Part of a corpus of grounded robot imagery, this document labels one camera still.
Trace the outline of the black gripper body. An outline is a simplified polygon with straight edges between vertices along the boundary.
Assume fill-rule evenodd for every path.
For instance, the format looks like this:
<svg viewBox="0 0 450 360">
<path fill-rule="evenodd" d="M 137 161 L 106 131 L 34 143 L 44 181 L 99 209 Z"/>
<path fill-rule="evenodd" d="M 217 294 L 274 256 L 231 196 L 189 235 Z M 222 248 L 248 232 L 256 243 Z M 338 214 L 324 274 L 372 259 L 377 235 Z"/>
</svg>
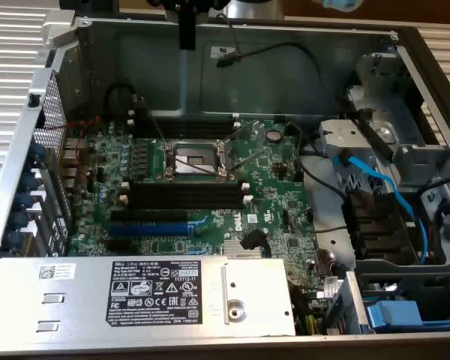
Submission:
<svg viewBox="0 0 450 360">
<path fill-rule="evenodd" d="M 162 6 L 167 11 L 210 11 L 218 9 L 218 1 L 214 0 L 148 0 L 151 6 Z"/>
</svg>

